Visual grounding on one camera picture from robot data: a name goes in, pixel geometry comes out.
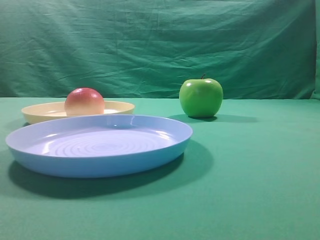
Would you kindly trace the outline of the yellow plate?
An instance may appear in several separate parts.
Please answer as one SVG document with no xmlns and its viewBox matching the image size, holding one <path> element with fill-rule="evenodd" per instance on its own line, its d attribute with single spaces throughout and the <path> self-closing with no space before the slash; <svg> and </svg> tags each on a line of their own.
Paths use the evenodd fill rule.
<svg viewBox="0 0 320 240">
<path fill-rule="evenodd" d="M 130 114 L 132 115 L 135 105 L 122 101 L 105 101 L 104 115 Z M 24 107 L 21 110 L 25 121 L 32 125 L 41 122 L 69 118 L 64 109 L 64 102 L 48 102 Z"/>
</svg>

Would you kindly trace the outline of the green tablecloth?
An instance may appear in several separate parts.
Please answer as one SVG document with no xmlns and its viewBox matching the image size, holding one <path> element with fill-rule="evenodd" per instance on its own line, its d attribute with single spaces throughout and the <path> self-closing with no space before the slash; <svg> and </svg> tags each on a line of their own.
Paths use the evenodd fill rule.
<svg viewBox="0 0 320 240">
<path fill-rule="evenodd" d="M 131 98 L 135 113 L 189 124 L 182 157 L 148 172 L 68 179 L 17 164 L 6 136 L 24 107 L 0 100 L 3 240 L 317 240 L 320 102 L 229 99 L 216 118 L 184 115 L 177 99 Z"/>
</svg>

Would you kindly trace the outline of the green backdrop cloth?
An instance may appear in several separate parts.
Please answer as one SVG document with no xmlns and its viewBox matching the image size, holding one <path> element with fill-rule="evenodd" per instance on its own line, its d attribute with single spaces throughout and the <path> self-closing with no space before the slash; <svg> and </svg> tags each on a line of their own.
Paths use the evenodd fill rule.
<svg viewBox="0 0 320 240">
<path fill-rule="evenodd" d="M 202 76 L 227 99 L 320 96 L 317 0 L 3 0 L 0 95 L 176 98 Z"/>
</svg>

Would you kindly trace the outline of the green apple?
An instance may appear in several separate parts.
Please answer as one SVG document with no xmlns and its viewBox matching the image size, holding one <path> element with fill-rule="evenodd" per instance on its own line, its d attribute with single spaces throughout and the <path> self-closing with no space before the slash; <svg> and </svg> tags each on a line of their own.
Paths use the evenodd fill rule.
<svg viewBox="0 0 320 240">
<path fill-rule="evenodd" d="M 179 102 L 184 113 L 190 118 L 214 117 L 224 98 L 221 84 L 212 78 L 184 81 L 179 90 Z"/>
</svg>

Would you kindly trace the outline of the blue plate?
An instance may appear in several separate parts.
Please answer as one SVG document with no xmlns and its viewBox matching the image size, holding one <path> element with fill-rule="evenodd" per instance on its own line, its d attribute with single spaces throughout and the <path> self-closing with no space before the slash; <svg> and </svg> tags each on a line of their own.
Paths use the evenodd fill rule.
<svg viewBox="0 0 320 240">
<path fill-rule="evenodd" d="M 104 178 L 148 171 L 182 155 L 193 134 L 158 116 L 111 114 L 63 118 L 11 132 L 5 142 L 28 170 L 64 178 Z"/>
</svg>

